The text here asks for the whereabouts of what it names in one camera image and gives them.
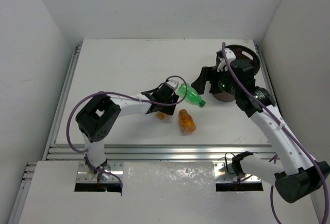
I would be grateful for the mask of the orange bottle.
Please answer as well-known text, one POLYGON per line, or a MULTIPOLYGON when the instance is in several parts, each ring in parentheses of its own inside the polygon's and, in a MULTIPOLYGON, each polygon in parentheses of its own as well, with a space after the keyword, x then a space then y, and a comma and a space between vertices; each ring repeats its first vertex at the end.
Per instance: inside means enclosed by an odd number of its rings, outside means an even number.
POLYGON ((183 134, 188 135, 196 130, 193 118, 185 109, 179 111, 179 126, 183 134))
POLYGON ((157 117, 159 120, 164 120, 164 119, 167 117, 167 114, 162 113, 162 112, 158 112, 158 113, 156 114, 156 117, 157 117))

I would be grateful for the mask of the orange bottle front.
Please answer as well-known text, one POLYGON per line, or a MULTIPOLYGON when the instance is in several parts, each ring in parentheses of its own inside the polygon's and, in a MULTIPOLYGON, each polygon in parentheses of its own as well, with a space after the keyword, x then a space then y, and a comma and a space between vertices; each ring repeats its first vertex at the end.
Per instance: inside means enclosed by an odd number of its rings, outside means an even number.
POLYGON ((179 111, 179 126, 183 134, 188 135, 196 130, 193 118, 185 109, 179 111))

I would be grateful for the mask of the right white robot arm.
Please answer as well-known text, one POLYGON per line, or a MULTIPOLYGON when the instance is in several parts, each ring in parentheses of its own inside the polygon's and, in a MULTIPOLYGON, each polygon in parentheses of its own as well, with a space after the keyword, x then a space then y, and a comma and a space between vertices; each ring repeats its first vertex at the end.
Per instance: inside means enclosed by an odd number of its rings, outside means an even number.
POLYGON ((232 159, 234 173, 262 178, 275 186, 288 203, 319 189, 329 175, 329 164, 316 161, 293 141, 295 136, 283 121, 273 97, 256 85, 254 67, 247 60, 235 59, 230 68, 202 67, 192 87, 203 94, 206 82, 210 82, 212 90, 233 96, 239 109, 260 128, 281 161, 281 165, 269 165, 252 152, 243 152, 232 159))

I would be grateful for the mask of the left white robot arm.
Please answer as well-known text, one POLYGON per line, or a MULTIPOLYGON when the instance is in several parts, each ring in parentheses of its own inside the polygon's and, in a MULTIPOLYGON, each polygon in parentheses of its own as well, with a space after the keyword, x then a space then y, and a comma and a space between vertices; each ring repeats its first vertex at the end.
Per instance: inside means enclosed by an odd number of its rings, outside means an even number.
POLYGON ((85 162, 93 175, 107 167, 104 139, 119 117, 133 114, 161 112, 173 115, 178 95, 178 82, 169 80, 154 90, 136 96, 99 93, 79 111, 75 117, 85 141, 85 162))

